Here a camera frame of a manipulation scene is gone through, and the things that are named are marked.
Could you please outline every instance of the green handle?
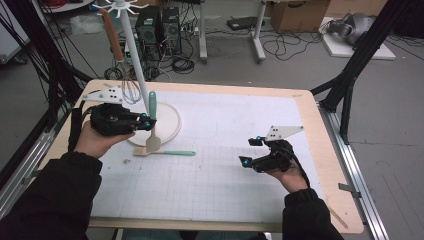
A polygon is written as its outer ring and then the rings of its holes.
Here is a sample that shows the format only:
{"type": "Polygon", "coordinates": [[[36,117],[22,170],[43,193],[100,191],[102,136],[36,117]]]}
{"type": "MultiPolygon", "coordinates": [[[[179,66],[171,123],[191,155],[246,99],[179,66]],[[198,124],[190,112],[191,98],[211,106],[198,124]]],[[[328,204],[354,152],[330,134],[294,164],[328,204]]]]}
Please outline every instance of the green handle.
{"type": "Polygon", "coordinates": [[[183,156],[194,156],[196,152],[193,151],[163,151],[164,154],[170,155],[183,155],[183,156]]]}
{"type": "Polygon", "coordinates": [[[156,119],[156,93],[155,91],[150,91],[149,93],[149,114],[151,119],[156,119]]]}

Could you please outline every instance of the black jacket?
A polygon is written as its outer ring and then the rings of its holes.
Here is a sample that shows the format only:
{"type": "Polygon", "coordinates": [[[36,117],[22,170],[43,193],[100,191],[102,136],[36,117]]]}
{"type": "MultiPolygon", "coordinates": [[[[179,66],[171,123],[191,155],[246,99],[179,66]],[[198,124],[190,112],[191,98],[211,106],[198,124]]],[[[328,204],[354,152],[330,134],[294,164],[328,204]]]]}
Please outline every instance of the black jacket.
{"type": "MultiPolygon", "coordinates": [[[[70,152],[50,160],[0,221],[0,239],[86,238],[101,168],[98,159],[82,153],[70,152]]],[[[289,194],[285,203],[284,240],[343,239],[313,189],[289,194]]]]}

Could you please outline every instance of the black strap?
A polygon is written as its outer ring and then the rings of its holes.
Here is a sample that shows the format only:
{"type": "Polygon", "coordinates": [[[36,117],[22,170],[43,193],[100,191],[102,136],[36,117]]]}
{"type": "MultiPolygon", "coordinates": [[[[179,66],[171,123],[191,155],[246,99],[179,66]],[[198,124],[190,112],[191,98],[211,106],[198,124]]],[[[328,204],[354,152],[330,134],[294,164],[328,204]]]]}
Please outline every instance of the black strap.
{"type": "Polygon", "coordinates": [[[82,125],[82,110],[81,108],[72,109],[71,113],[71,132],[69,133],[68,139],[68,151],[74,151],[77,146],[79,135],[81,134],[82,125]]]}
{"type": "Polygon", "coordinates": [[[308,186],[308,188],[310,188],[311,187],[311,183],[309,182],[308,175],[306,175],[306,172],[303,169],[302,164],[300,164],[299,159],[297,159],[296,155],[294,155],[294,154],[293,154],[293,159],[297,163],[297,165],[299,166],[300,174],[305,179],[306,185],[308,186]]]}

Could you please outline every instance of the grid paper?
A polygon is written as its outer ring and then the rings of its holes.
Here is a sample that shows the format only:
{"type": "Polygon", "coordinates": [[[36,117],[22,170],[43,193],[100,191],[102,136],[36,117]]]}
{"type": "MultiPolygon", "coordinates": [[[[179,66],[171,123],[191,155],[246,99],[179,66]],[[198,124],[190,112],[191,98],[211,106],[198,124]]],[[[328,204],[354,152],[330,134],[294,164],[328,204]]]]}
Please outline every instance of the grid paper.
{"type": "MultiPolygon", "coordinates": [[[[196,156],[134,157],[134,145],[115,145],[104,162],[102,185],[92,216],[228,222],[281,222],[287,191],[267,174],[241,166],[238,156],[269,154],[248,138],[264,136],[271,125],[302,125],[289,98],[157,92],[158,101],[182,117],[180,133],[164,150],[193,150],[196,156]]],[[[304,132],[287,140],[311,186],[323,198],[304,132]]]]}

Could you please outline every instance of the cardboard box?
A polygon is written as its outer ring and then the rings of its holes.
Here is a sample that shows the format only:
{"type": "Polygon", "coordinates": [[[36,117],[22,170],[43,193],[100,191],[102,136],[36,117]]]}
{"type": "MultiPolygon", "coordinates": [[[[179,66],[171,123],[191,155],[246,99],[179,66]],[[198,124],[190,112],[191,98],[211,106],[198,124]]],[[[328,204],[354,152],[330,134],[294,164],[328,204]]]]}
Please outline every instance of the cardboard box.
{"type": "Polygon", "coordinates": [[[271,25],[282,33],[318,32],[331,0],[280,2],[274,5],[271,25]]]}
{"type": "Polygon", "coordinates": [[[342,18],[346,13],[364,13],[378,16],[387,0],[332,0],[328,7],[327,17],[342,18]]]}

